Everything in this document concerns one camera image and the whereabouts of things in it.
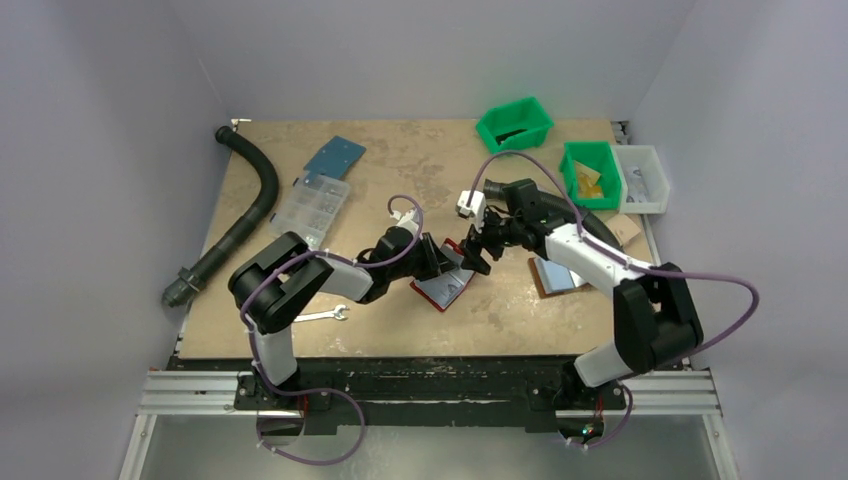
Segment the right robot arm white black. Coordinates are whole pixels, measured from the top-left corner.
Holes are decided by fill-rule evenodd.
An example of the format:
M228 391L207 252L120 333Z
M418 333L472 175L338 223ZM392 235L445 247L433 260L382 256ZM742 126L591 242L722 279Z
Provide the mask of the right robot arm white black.
M676 265L655 267L603 243L577 208L557 208L547 197L523 179L504 186L504 213L489 208L478 190L463 191L456 211L472 223L460 244L464 269L487 275L484 253L498 260L506 248L519 246L568 268L611 299L612 339L563 368L561 392L569 404L584 407L602 385L649 372L701 345L701 323Z

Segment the red leather card holder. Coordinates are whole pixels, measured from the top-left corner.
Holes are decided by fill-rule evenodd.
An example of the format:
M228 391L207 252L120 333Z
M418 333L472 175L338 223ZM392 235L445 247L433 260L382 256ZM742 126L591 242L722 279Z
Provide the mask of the red leather card holder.
M460 267L463 253L459 245L452 239L446 238L441 245L441 250L457 263L458 268L453 272L428 281L412 280L410 287L425 298L436 310L445 312L464 293L474 278L475 272L463 270Z

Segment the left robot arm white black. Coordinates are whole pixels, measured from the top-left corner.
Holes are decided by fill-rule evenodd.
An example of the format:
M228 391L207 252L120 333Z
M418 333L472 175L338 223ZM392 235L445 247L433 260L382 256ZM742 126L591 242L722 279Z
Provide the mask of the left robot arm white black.
M248 328L253 370L261 378L259 395L272 408L297 399L298 365L292 325L319 293L369 304L392 282L434 279L459 268L428 233L393 226L375 246L350 260L311 250L296 233L285 233L239 267L228 289Z

